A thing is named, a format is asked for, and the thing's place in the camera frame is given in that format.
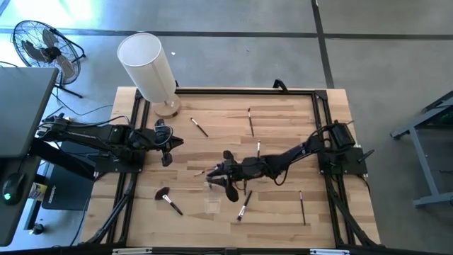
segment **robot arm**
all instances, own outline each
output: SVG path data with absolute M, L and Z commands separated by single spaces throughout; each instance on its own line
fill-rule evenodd
M 329 138 L 323 139 L 323 132 L 328 132 Z M 325 147 L 326 140 L 329 141 L 330 147 Z M 341 154 L 354 145 L 355 141 L 347 124 L 335 121 L 334 124 L 316 130 L 305 142 L 282 154 L 246 157 L 241 163 L 238 163 L 230 151 L 224 151 L 225 160 L 207 175 L 206 181 L 223 186 L 229 200 L 236 202 L 239 196 L 232 184 L 237 181 L 248 181 L 266 176 L 273 179 L 277 185 L 282 185 L 282 183 L 278 184 L 276 179 L 283 172 L 287 174 L 291 164 L 321 151 Z
M 46 142 L 71 141 L 99 149 L 104 154 L 91 157 L 98 160 L 120 161 L 133 164 L 142 160 L 143 152 L 161 150 L 162 164 L 171 164 L 170 151 L 183 140 L 173 136 L 173 129 L 160 119 L 155 130 L 134 129 L 130 125 L 103 125 L 77 123 L 63 118 L 63 115 L 47 118 L 40 125 L 37 135 Z

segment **electric fan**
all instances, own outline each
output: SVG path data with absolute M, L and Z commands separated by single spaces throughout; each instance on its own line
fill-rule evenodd
M 22 61 L 29 67 L 56 67 L 57 81 L 63 89 L 81 98 L 80 95 L 61 87 L 74 82 L 80 73 L 80 59 L 84 49 L 61 34 L 52 26 L 39 21 L 21 21 L 13 31 L 12 43 Z M 79 56 L 74 46 L 82 51 Z

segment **cylindrical lamp shade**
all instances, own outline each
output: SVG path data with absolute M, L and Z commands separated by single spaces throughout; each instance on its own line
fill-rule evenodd
M 117 55 L 143 97 L 154 103 L 157 115 L 175 116 L 180 100 L 161 41 L 152 34 L 137 33 L 120 43 Z

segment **wooden tabletop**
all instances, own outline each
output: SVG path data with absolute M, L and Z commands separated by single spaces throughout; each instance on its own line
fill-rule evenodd
M 135 87 L 118 88 L 112 117 L 130 115 Z M 351 120 L 345 90 L 330 89 L 328 102 L 332 119 Z M 171 153 L 173 163 L 161 165 L 160 152 L 148 152 L 139 175 L 130 221 L 129 247 L 262 247 L 302 248 L 334 247 L 326 185 L 318 174 L 316 156 L 291 165 L 284 185 L 276 186 L 269 178 L 248 182 L 253 191 L 241 222 L 236 217 L 245 197 L 229 202 L 222 189 L 206 189 L 204 176 L 196 174 L 222 162 L 222 152 L 231 150 L 238 162 L 256 155 L 282 153 L 305 141 L 315 130 L 309 96 L 183 95 L 182 108 L 174 118 L 165 120 L 184 144 Z M 255 137 L 251 135 L 247 109 Z M 141 123 L 143 103 L 137 124 Z M 190 121 L 196 119 L 209 135 L 206 138 Z M 157 116 L 149 111 L 148 128 L 154 128 Z M 353 125 L 349 126 L 354 133 Z M 89 239 L 110 214 L 118 174 L 106 174 L 95 183 L 82 232 Z M 154 200 L 157 190 L 169 186 L 169 197 L 184 212 L 180 216 L 166 201 Z M 345 176 L 350 212 L 368 236 L 379 243 L 379 235 L 367 187 L 356 176 Z M 306 226 L 303 224 L 299 191 L 304 194 Z M 211 201 L 205 213 L 205 201 Z M 343 239 L 344 222 L 339 217 Z M 116 234 L 120 233 L 122 216 Z

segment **concrete floor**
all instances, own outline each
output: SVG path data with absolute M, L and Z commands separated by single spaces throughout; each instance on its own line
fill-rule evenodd
M 40 2 L 12 0 L 0 16 L 0 28 L 35 19 L 58 28 L 316 32 L 309 0 L 136 0 L 133 4 L 54 0 L 49 6 L 60 10 L 54 16 L 35 11 L 42 8 Z M 453 33 L 451 1 L 319 0 L 319 6 L 325 33 Z M 125 10 L 133 12 L 133 18 L 126 16 Z M 9 37 L 0 34 L 0 58 L 21 64 Z M 82 45 L 88 56 L 82 61 L 80 77 L 68 85 L 86 98 L 79 100 L 60 92 L 62 100 L 74 110 L 86 112 L 110 104 L 118 86 L 133 86 L 116 57 L 123 36 L 69 38 Z M 273 79 L 280 78 L 289 87 L 326 88 L 317 39 L 161 40 L 181 86 L 269 87 Z M 421 108 L 452 90 L 451 41 L 327 40 L 326 45 L 335 87 L 348 93 L 357 138 L 365 149 L 376 150 L 367 165 L 382 244 L 453 253 L 452 206 L 412 206 L 413 199 L 428 195 L 428 185 L 410 138 L 396 142 L 389 137 Z M 51 98 L 46 114 L 57 108 Z M 77 120 L 95 122 L 109 115 L 107 108 Z M 24 240 L 29 248 L 68 245 L 80 218 L 80 212 L 41 210 L 38 219 L 51 231 L 29 236 L 18 230 L 13 244 L 0 251 L 17 249 Z

